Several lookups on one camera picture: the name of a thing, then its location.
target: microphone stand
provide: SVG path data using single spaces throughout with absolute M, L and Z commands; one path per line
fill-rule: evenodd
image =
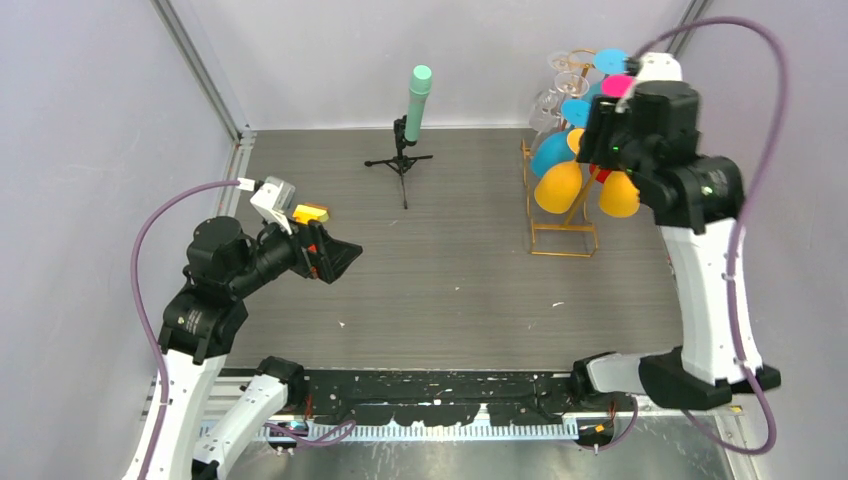
M 403 181 L 403 176 L 406 172 L 408 172 L 415 162 L 418 160 L 428 160 L 433 158 L 432 155 L 422 155 L 418 157 L 408 157 L 404 155 L 403 149 L 406 147 L 411 147 L 418 142 L 410 142 L 406 139 L 406 115 L 402 118 L 398 118 L 395 120 L 394 127 L 392 129 L 395 134 L 395 148 L 397 149 L 397 155 L 388 160 L 378 160 L 378 161 L 367 161 L 365 162 L 366 167 L 370 167 L 373 165 L 385 165 L 395 173 L 400 175 L 400 186 L 403 190 L 403 208 L 404 210 L 409 210 L 409 204 L 406 202 L 406 184 Z

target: gray wall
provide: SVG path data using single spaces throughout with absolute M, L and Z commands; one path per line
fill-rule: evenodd
M 164 200 L 222 178 L 229 139 L 146 0 L 7 0 L 0 45 L 0 470 L 113 480 L 154 373 L 132 241 Z M 214 198 L 149 235 L 141 282 L 156 324 Z
M 688 0 L 175 0 L 200 20 L 254 129 L 388 128 L 412 67 L 433 68 L 426 125 L 526 125 L 547 55 L 633 49 Z
M 764 359 L 783 387 L 769 398 L 775 450 L 758 460 L 764 478 L 837 478 L 848 448 L 848 4 L 716 0 L 709 12 L 755 19 L 788 50 L 792 96 L 785 133 L 748 230 L 745 268 L 751 318 Z M 684 78 L 703 94 L 703 146 L 749 174 L 775 98 L 765 43 L 738 27 L 708 27 L 681 56 Z M 764 432 L 754 413 L 756 429 Z

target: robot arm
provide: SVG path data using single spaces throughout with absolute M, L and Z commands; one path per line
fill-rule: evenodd
M 165 307 L 159 345 L 169 373 L 169 402 L 146 478 L 225 480 L 262 424 L 306 396 L 303 367 L 275 357 L 259 366 L 241 400 L 204 438 L 198 439 L 206 401 L 247 318 L 244 299 L 286 271 L 336 281 L 362 247 L 331 238 L 319 222 L 289 221 L 283 196 L 290 186 L 269 177 L 256 185 L 251 203 L 265 227 L 250 237 L 232 217 L 204 221 L 194 230 L 183 269 L 186 283 Z M 139 477 L 161 405 L 158 379 L 139 446 L 125 480 Z
M 653 210 L 675 271 L 683 345 L 580 360 L 573 387 L 578 398 L 623 391 L 647 394 L 665 408 L 707 410 L 751 392 L 737 364 L 723 277 L 744 201 L 742 177 L 733 161 L 697 153 L 700 98 L 681 81 L 671 55 L 648 53 L 628 68 L 635 80 L 621 99 L 594 99 L 577 161 L 626 172 Z M 741 263 L 735 280 L 748 367 L 764 390 L 775 388 L 780 372 L 762 363 L 754 343 Z

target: teal microphone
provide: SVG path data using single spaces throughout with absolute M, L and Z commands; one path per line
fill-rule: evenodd
M 415 145 L 421 133 L 421 118 L 424 116 L 424 102 L 430 95 L 433 86 L 433 72 L 426 65 L 418 65 L 412 69 L 409 80 L 409 109 L 406 113 L 406 129 L 404 139 L 409 145 Z

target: purple cable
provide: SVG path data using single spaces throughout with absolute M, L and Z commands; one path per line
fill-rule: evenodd
M 285 428 L 283 428 L 279 425 L 275 425 L 273 423 L 266 423 L 265 426 L 270 428 L 272 431 L 274 431 L 276 433 L 279 433 L 279 434 L 282 434 L 282 435 L 285 435 L 285 436 L 291 438 L 292 440 L 297 442 L 298 445 L 303 445 L 305 447 L 331 447 L 333 445 L 337 445 L 337 444 L 341 443 L 342 440 L 349 437 L 350 434 L 353 433 L 353 430 L 356 428 L 356 422 L 353 421 L 353 420 L 348 420 L 346 422 L 342 422 L 342 423 L 336 425 L 329 432 L 318 437 L 316 440 L 307 440 L 307 439 L 297 435 L 296 433 L 290 432 L 289 430 L 287 430 L 287 429 L 285 429 Z M 336 437 L 332 440 L 327 440 L 328 438 L 330 438 L 331 436 L 336 434 L 339 430 L 341 430 L 342 428 L 347 427 L 347 426 L 350 426 L 350 428 L 345 430 L 344 433 L 342 433 L 341 435 L 339 435 L 338 437 Z
M 627 424 L 627 428 L 625 428 L 624 431 L 621 432 L 621 435 L 614 438 L 610 443 L 598 447 L 599 452 L 609 450 L 610 448 L 618 445 L 619 443 L 621 443 L 622 440 L 624 440 L 628 435 L 630 435 L 631 431 L 633 431 L 633 427 L 636 425 L 636 419 L 639 418 L 639 402 L 636 400 L 636 397 L 630 397 L 630 399 L 633 400 L 633 416 L 630 417 L 630 423 Z M 593 452 L 595 451 L 594 448 L 587 447 L 586 445 L 580 446 L 585 448 L 586 450 L 591 450 Z
M 763 415 L 766 418 L 766 425 L 768 428 L 768 435 L 766 437 L 766 441 L 763 446 L 754 449 L 747 449 L 742 447 L 737 447 L 736 445 L 732 445 L 727 443 L 720 438 L 718 438 L 713 432 L 709 430 L 707 426 L 699 422 L 692 416 L 688 411 L 683 411 L 683 414 L 686 415 L 695 427 L 700 430 L 704 435 L 709 437 L 714 442 L 718 443 L 722 447 L 731 450 L 736 453 L 742 453 L 747 455 L 762 455 L 764 453 L 769 452 L 773 447 L 775 442 L 777 441 L 777 422 L 774 418 L 774 413 L 771 411 L 771 406 L 768 403 L 768 399 L 766 399 L 765 393 L 763 392 L 760 383 L 757 381 L 757 377 L 750 368 L 745 365 L 745 362 L 748 360 L 747 355 L 745 354 L 745 347 L 743 345 L 742 340 L 742 332 L 739 330 L 739 314 L 738 310 L 738 299 L 736 297 L 736 262 L 738 257 L 739 245 L 742 239 L 742 231 L 745 228 L 745 223 L 748 221 L 748 217 L 751 215 L 751 209 L 753 208 L 755 201 L 760 193 L 763 180 L 765 179 L 766 174 L 768 173 L 768 169 L 771 166 L 771 162 L 774 156 L 774 149 L 777 145 L 777 139 L 780 135 L 780 130 L 783 127 L 783 121 L 786 113 L 786 103 L 789 97 L 789 68 L 786 62 L 786 54 L 783 50 L 783 46 L 780 43 L 780 40 L 768 30 L 766 27 L 761 24 L 754 22 L 753 20 L 748 20 L 740 17 L 715 17 L 715 18 L 707 18 L 704 20 L 699 20 L 696 22 L 692 22 L 688 25 L 683 25 L 681 27 L 675 28 L 673 30 L 669 30 L 655 40 L 652 40 L 645 45 L 642 46 L 634 55 L 634 58 L 640 58 L 644 55 L 651 47 L 656 45 L 657 43 L 671 38 L 680 32 L 685 32 L 688 30 L 694 30 L 696 28 L 705 27 L 707 25 L 737 25 L 740 27 L 745 27 L 749 30 L 753 30 L 757 34 L 759 34 L 765 41 L 768 43 L 769 47 L 774 53 L 775 59 L 777 60 L 777 101 L 775 102 L 774 114 L 772 116 L 771 125 L 769 126 L 768 134 L 766 136 L 765 148 L 763 148 L 763 153 L 760 155 L 760 160 L 757 163 L 757 168 L 754 170 L 754 176 L 751 180 L 751 186 L 748 189 L 748 197 L 745 203 L 742 205 L 742 209 L 739 212 L 739 216 L 736 219 L 736 225 L 734 225 L 733 230 L 730 233 L 730 242 L 728 244 L 728 255 L 727 255 L 727 310 L 730 317 L 730 332 L 733 337 L 733 347 L 736 350 L 736 357 L 738 358 L 738 362 L 740 364 L 740 368 L 745 373 L 745 378 L 748 383 L 751 385 L 751 388 L 754 391 L 754 394 L 757 397 L 757 400 L 760 402 L 760 406 L 763 409 Z
M 135 237 L 132 257 L 130 258 L 130 284 L 132 285 L 133 298 L 135 299 L 135 309 L 138 311 L 138 318 L 141 320 L 141 326 L 144 328 L 144 334 L 147 336 L 147 343 L 150 344 L 150 349 L 153 351 L 153 356 L 156 358 L 156 369 L 159 371 L 160 381 L 162 382 L 161 395 L 159 396 L 159 412 L 156 414 L 156 423 L 153 424 L 153 431 L 150 434 L 150 443 L 147 444 L 147 451 L 144 453 L 144 461 L 141 463 L 138 480 L 145 480 L 147 471 L 150 469 L 150 462 L 153 460 L 153 452 L 156 450 L 156 444 L 159 442 L 159 434 L 162 432 L 162 424 L 165 423 L 165 411 L 168 408 L 171 386 L 171 382 L 168 377 L 168 368 L 165 365 L 165 357 L 159 349 L 159 342 L 156 339 L 156 334 L 153 333 L 153 327 L 150 326 L 150 319 L 147 318 L 147 312 L 144 310 L 144 303 L 141 301 L 141 289 L 138 285 L 138 257 L 141 253 L 141 242 L 144 241 L 144 237 L 147 235 L 147 231 L 150 230 L 150 227 L 153 226 L 153 222 L 181 200 L 205 190 L 237 186 L 238 184 L 238 180 L 225 180 L 221 182 L 206 183 L 186 190 L 185 192 L 168 200 L 164 205 L 153 212 L 153 215 L 144 222 L 144 225 L 141 226 L 141 230 L 139 230 L 138 235 Z

